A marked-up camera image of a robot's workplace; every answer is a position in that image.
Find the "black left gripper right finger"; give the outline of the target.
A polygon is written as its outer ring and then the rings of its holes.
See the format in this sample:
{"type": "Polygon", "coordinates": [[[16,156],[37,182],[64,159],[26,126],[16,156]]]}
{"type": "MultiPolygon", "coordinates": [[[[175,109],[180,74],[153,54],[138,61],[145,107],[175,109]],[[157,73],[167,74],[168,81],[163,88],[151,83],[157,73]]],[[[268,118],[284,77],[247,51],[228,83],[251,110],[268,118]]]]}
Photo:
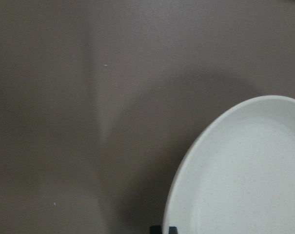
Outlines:
{"type": "Polygon", "coordinates": [[[169,229],[168,229],[168,234],[178,234],[177,227],[170,226],[169,229]]]}

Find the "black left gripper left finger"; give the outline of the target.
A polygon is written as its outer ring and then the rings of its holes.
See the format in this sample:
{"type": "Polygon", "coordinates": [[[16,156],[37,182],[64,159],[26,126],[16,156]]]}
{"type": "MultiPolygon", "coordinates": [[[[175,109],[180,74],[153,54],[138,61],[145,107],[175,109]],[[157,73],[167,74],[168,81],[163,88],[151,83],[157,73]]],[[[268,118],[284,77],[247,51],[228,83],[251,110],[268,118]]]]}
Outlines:
{"type": "Polygon", "coordinates": [[[149,234],[162,234],[162,227],[160,225],[150,226],[149,234]]]}

